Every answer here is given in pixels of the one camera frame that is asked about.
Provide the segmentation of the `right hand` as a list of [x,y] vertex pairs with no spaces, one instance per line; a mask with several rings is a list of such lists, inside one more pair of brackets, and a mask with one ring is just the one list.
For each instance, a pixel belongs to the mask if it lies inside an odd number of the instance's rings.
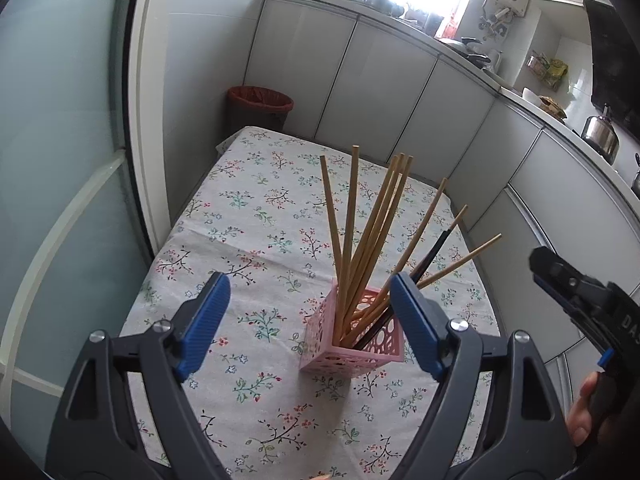
[[[593,421],[589,404],[600,382],[601,373],[590,373],[580,387],[579,396],[566,416],[566,426],[576,448],[592,434]],[[602,422],[598,433],[601,446],[613,453],[633,451],[639,447],[639,384],[634,387],[625,407]]]

